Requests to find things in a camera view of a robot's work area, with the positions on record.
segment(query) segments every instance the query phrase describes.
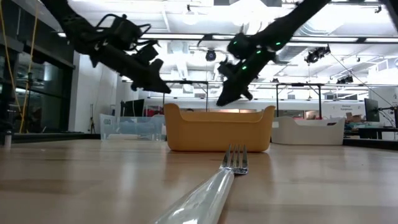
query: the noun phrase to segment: desk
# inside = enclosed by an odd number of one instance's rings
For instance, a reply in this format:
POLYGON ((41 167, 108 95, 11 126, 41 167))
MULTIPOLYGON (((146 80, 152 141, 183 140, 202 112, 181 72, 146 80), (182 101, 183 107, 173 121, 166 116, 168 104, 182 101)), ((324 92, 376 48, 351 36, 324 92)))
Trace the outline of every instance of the desk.
MULTIPOLYGON (((13 144, 12 154, 0 152, 0 223, 153 224, 222 158, 170 153, 165 142, 13 144)), ((219 224, 398 220, 396 152, 271 144, 248 159, 219 224)))
POLYGON ((383 132, 398 132, 397 128, 358 128, 360 138, 382 139, 383 132))

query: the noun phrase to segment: plastic fork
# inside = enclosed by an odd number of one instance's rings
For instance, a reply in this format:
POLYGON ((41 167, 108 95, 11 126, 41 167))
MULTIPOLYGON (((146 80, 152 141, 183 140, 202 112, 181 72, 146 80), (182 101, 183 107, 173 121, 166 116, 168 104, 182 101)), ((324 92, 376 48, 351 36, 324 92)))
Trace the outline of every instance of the plastic fork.
POLYGON ((232 144, 229 145, 229 149, 225 152, 224 159, 220 165, 220 169, 229 169, 233 171, 235 175, 245 175, 249 172, 248 169, 248 152, 246 145, 243 145, 243 156, 242 161, 240 160, 240 145, 234 145, 232 156, 231 156, 232 144))

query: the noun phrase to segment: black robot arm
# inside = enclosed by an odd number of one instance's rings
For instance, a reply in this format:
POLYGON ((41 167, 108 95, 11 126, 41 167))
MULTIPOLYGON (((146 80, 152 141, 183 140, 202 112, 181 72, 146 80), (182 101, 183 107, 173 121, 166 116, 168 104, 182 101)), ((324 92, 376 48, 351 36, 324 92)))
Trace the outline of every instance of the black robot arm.
MULTIPOLYGON (((228 79, 223 83, 223 91, 217 105, 224 106, 247 94, 248 85, 258 78, 259 72, 272 60, 276 61, 276 52, 282 49, 293 37, 295 31, 304 25, 312 16, 326 6, 331 0, 304 0, 291 13, 276 19, 264 30, 250 37, 238 33, 228 44, 227 50, 239 59, 233 65, 221 62, 218 71, 228 79)), ((381 0, 398 27, 398 1, 381 0)))
POLYGON ((99 24, 91 25, 85 18, 78 15, 68 4, 67 0, 41 0, 63 29, 67 39, 75 50, 89 55, 93 66, 98 62, 118 72, 120 76, 130 78, 131 88, 143 88, 146 91, 170 93, 170 88, 160 78, 161 59, 154 45, 156 40, 138 42, 139 38, 150 29, 150 24, 137 26, 127 20, 126 15, 119 17, 114 14, 104 16, 99 24), (111 27, 101 27, 101 23, 108 17, 113 17, 111 27), (126 51, 136 50, 129 55, 126 51))

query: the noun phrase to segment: ceiling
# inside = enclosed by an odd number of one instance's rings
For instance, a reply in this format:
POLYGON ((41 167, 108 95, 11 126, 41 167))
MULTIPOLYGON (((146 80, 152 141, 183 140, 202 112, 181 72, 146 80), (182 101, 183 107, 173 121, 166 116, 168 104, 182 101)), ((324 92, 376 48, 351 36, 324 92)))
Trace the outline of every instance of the ceiling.
MULTIPOLYGON (((14 0, 26 4, 29 0, 14 0)), ((126 14, 136 24, 151 24, 153 33, 173 34, 235 34, 244 25, 246 34, 255 34, 266 27, 275 18, 288 14, 294 4, 283 4, 282 7, 267 7, 260 0, 240 0, 230 6, 218 6, 220 0, 69 0, 77 13, 89 20, 93 25, 107 13, 126 14)), ((398 33, 390 20, 387 9, 383 6, 375 13, 378 4, 366 1, 364 5, 330 4, 302 26, 295 35, 330 35, 330 36, 371 36, 398 37, 398 33)), ((61 32, 61 28, 49 13, 40 9, 41 19, 61 32)), ((111 20, 105 20, 103 26, 110 26, 111 20)), ((215 80, 215 68, 219 61, 226 57, 228 42, 205 41, 200 47, 189 40, 161 40, 158 48, 159 58, 165 61, 161 74, 164 79, 180 79, 185 70, 186 78, 215 80), (215 49, 216 62, 206 62, 207 49, 215 49)), ((314 45, 289 46, 278 52, 279 59, 286 65, 266 66, 260 73, 260 82, 269 82, 277 77, 280 82, 321 82, 336 83, 337 79, 348 74, 351 69, 362 82, 367 81, 369 69, 379 63, 391 65, 398 58, 397 44, 331 44, 331 53, 315 64, 308 66, 304 57, 314 45)))

